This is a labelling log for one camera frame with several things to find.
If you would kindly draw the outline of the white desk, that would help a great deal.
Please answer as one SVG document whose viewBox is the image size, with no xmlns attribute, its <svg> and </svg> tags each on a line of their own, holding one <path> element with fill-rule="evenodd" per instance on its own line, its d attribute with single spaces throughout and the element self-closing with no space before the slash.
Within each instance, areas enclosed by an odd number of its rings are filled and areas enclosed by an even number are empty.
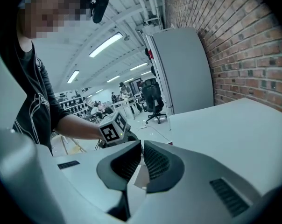
<svg viewBox="0 0 282 224">
<path fill-rule="evenodd" d="M 282 112 L 242 98 L 169 121 L 175 146 L 216 159 L 260 194 L 282 185 Z"/>
</svg>

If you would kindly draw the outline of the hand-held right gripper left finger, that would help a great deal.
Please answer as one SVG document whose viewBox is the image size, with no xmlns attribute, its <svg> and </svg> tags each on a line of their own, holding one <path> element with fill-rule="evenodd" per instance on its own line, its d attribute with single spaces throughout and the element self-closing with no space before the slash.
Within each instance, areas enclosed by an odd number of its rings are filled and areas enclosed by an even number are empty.
<svg viewBox="0 0 282 224">
<path fill-rule="evenodd" d="M 103 158 L 97 165 L 97 174 L 107 188 L 125 191 L 141 161 L 141 142 L 131 141 L 127 146 Z"/>
</svg>

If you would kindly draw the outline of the person's left forearm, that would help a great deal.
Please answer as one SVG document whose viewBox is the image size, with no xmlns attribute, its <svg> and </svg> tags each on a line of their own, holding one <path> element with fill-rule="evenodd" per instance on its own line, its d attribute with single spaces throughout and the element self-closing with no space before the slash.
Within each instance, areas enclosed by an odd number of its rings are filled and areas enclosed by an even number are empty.
<svg viewBox="0 0 282 224">
<path fill-rule="evenodd" d="M 80 140 L 103 140 L 99 126 L 76 115 L 67 115 L 59 120 L 57 133 Z"/>
</svg>

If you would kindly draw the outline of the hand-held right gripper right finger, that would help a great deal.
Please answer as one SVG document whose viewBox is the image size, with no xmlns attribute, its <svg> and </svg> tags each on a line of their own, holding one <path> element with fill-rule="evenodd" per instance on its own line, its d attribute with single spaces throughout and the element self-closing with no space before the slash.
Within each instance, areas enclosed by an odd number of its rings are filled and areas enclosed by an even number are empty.
<svg viewBox="0 0 282 224">
<path fill-rule="evenodd" d="M 169 191 L 184 174 L 183 160 L 174 153 L 172 145 L 146 140 L 143 158 L 149 175 L 148 194 Z"/>
</svg>

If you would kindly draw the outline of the person's black printed shirt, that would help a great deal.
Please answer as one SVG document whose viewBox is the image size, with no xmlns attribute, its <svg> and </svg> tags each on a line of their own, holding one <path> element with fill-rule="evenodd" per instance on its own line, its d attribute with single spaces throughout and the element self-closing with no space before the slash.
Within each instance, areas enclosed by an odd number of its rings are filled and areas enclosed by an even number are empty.
<svg viewBox="0 0 282 224">
<path fill-rule="evenodd" d="M 51 133 L 70 113 L 55 99 L 48 73 L 35 49 L 24 52 L 16 32 L 0 35 L 0 56 L 27 95 L 15 121 L 15 131 L 30 137 L 35 144 L 51 147 Z"/>
</svg>

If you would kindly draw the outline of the tall grey cabinet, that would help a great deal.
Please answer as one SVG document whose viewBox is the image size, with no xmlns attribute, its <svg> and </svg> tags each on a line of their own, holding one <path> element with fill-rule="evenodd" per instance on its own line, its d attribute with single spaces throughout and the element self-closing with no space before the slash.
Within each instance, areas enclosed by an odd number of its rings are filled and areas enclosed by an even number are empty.
<svg viewBox="0 0 282 224">
<path fill-rule="evenodd" d="M 211 71 L 196 30 L 169 29 L 152 36 L 162 60 L 174 115 L 212 107 Z"/>
</svg>

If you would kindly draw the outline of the black office chair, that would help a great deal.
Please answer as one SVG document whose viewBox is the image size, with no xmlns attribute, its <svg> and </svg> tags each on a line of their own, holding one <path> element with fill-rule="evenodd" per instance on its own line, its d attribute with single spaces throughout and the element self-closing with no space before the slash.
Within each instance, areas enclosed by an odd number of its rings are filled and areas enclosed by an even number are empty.
<svg viewBox="0 0 282 224">
<path fill-rule="evenodd" d="M 162 94 L 159 84 L 155 78 L 147 79 L 144 81 L 142 94 L 146 101 L 146 112 L 151 113 L 151 115 L 149 115 L 148 119 L 146 120 L 146 124 L 148 124 L 148 121 L 152 120 L 153 118 L 157 118 L 157 123 L 160 124 L 160 117 L 167 117 L 167 114 L 161 113 L 164 107 L 164 102 L 162 100 Z"/>
</svg>

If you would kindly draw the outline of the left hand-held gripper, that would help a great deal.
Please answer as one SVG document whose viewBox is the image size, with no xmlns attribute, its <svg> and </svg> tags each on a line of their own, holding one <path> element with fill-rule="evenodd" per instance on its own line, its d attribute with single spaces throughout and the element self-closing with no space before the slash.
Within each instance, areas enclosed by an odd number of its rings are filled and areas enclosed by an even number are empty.
<svg viewBox="0 0 282 224">
<path fill-rule="evenodd" d="M 104 117 L 99 125 L 99 131 L 103 137 L 98 143 L 100 148 L 138 140 L 138 137 L 131 131 L 131 126 L 120 112 L 114 112 Z"/>
</svg>

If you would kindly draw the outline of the shelf with black items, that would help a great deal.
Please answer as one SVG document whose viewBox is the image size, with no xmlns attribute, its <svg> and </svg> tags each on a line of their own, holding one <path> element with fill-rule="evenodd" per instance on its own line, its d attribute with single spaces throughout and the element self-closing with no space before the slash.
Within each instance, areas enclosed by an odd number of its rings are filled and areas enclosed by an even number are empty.
<svg viewBox="0 0 282 224">
<path fill-rule="evenodd" d="M 54 95 L 55 99 L 64 110 L 81 118 L 87 115 L 85 97 L 83 97 L 78 90 L 57 92 Z"/>
</svg>

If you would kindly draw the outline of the white long table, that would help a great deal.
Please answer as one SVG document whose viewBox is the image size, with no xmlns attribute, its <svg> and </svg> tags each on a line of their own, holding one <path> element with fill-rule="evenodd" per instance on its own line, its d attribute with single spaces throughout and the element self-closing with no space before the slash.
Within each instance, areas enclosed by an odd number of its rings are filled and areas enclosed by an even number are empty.
<svg viewBox="0 0 282 224">
<path fill-rule="evenodd" d="M 117 103 L 113 103 L 112 108 L 115 111 L 119 111 L 122 114 L 124 114 L 126 118 L 131 117 L 135 119 L 135 115 L 138 113 L 138 109 L 135 108 L 136 111 L 134 111 L 134 113 L 131 110 L 131 108 L 134 109 L 135 105 L 136 105 L 136 101 L 134 98 L 126 98 L 125 100 L 119 101 Z"/>
</svg>

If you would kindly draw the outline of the ceiling light strip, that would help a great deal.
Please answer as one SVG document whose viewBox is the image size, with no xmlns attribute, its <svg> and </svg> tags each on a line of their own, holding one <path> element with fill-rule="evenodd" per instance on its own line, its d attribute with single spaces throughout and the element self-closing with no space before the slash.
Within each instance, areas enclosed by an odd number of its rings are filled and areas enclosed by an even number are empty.
<svg viewBox="0 0 282 224">
<path fill-rule="evenodd" d="M 123 37 L 123 35 L 118 32 L 115 35 L 111 36 L 109 39 L 107 39 L 105 42 L 103 42 L 101 45 L 99 45 L 93 52 L 89 54 L 89 57 L 94 58 L 97 56 L 100 52 L 105 50 L 107 47 L 112 45 L 113 43 L 117 42 Z"/>
<path fill-rule="evenodd" d="M 71 84 L 71 83 L 76 79 L 76 77 L 77 77 L 77 75 L 78 75 L 79 73 L 80 73 L 79 70 L 73 71 L 73 73 L 72 73 L 72 75 L 69 77 L 67 83 L 68 83 L 68 84 Z"/>
</svg>

